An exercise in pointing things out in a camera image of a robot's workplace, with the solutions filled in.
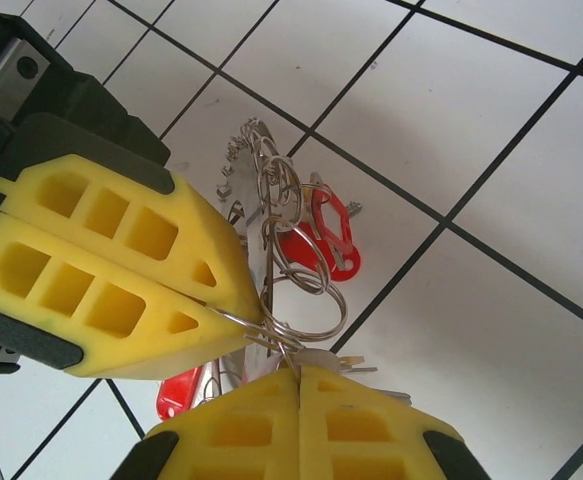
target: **tiled floor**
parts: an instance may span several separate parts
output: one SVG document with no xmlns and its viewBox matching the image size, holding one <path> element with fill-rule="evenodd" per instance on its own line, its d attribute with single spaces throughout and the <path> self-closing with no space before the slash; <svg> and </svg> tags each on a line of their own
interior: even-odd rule
<svg viewBox="0 0 583 480">
<path fill-rule="evenodd" d="M 352 221 L 364 265 L 341 285 L 349 328 L 323 346 L 366 355 L 380 370 L 359 381 L 409 392 L 494 479 L 583 480 L 583 2 L 0 11 L 106 82 L 213 202 L 228 137 L 265 120 L 302 178 L 319 170 L 364 205 Z M 276 312 L 327 326 L 334 307 L 299 295 L 281 287 Z M 5 478 L 107 478 L 157 423 L 157 386 L 23 360 L 0 377 Z"/>
</svg>

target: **red key tag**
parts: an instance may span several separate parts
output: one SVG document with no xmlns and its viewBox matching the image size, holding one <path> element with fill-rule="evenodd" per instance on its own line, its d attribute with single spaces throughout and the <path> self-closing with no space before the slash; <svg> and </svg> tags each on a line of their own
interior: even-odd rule
<svg viewBox="0 0 583 480">
<path fill-rule="evenodd" d="M 358 273 L 362 259 L 360 257 L 360 252 L 355 246 L 353 246 L 351 252 L 342 255 L 345 268 L 340 269 L 338 268 L 327 241 L 318 240 L 311 225 L 308 223 L 302 222 L 298 226 L 311 238 L 311 240 L 315 242 L 318 249 L 320 249 L 320 252 L 322 252 L 322 255 L 324 255 L 329 270 L 331 271 L 332 280 L 336 282 L 344 282 L 353 278 L 355 274 Z M 280 235 L 280 247 L 282 247 L 282 253 L 284 253 L 289 261 L 299 263 L 314 272 L 317 271 L 317 265 L 319 262 L 318 255 L 313 251 L 311 245 L 309 245 L 297 232 L 291 230 Z"/>
<path fill-rule="evenodd" d="M 169 420 L 191 408 L 201 374 L 202 367 L 196 367 L 162 382 L 155 405 L 160 420 Z"/>
<path fill-rule="evenodd" d="M 339 217 L 339 235 L 333 232 L 325 223 L 324 208 L 333 208 L 337 213 Z M 327 192 L 317 188 L 313 190 L 311 194 L 311 215 L 313 216 L 318 235 L 322 239 L 333 245 L 343 256 L 353 252 L 355 247 L 353 246 L 353 238 L 351 236 L 349 212 L 347 211 L 347 207 L 344 206 L 333 191 L 329 195 Z"/>
</svg>

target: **bunch of keys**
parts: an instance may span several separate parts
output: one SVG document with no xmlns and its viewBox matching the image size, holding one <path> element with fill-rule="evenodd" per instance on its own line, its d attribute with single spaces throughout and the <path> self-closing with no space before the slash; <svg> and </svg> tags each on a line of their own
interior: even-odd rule
<svg viewBox="0 0 583 480">
<path fill-rule="evenodd" d="M 362 205 L 352 202 L 348 206 L 340 201 L 326 185 L 318 172 L 311 174 L 309 183 L 321 188 L 307 189 L 307 210 L 304 221 L 298 227 L 308 235 L 324 255 L 331 272 L 331 279 L 343 282 L 353 278 L 360 270 L 360 252 L 353 244 L 349 220 L 362 210 Z M 325 217 L 338 216 L 336 231 L 327 225 Z M 319 263 L 311 246 L 295 231 L 280 236 L 280 246 L 286 257 L 295 263 L 316 271 Z"/>
</svg>

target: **yellow foam grip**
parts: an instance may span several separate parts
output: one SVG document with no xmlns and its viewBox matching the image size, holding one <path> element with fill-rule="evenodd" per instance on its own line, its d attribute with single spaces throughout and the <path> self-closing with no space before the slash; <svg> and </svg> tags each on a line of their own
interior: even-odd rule
<svg viewBox="0 0 583 480">
<path fill-rule="evenodd" d="M 247 343 L 200 303 L 3 213 L 0 312 L 82 347 L 78 376 L 163 379 Z"/>
<path fill-rule="evenodd" d="M 335 373 L 280 370 L 158 425 L 160 480 L 445 480 L 423 433 L 449 425 Z"/>
<path fill-rule="evenodd" d="M 180 437 L 160 479 L 297 480 L 298 388 L 289 370 L 155 427 Z"/>
<path fill-rule="evenodd" d="M 185 180 L 163 195 L 79 155 L 0 178 L 0 210 L 214 307 L 261 320 L 231 225 Z"/>
</svg>

